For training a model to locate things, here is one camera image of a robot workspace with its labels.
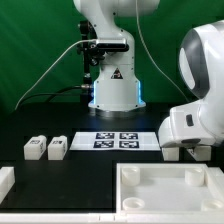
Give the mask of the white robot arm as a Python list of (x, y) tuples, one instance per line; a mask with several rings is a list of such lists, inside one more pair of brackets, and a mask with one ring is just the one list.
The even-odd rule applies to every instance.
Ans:
[[(73, 0), (96, 32), (93, 52), (101, 54), (91, 111), (108, 116), (145, 106), (134, 74), (135, 44), (114, 18), (152, 13), (160, 0)], [(158, 132), (163, 148), (219, 145), (224, 142), (224, 21), (191, 29), (180, 53), (181, 76), (197, 97), (174, 107)]]

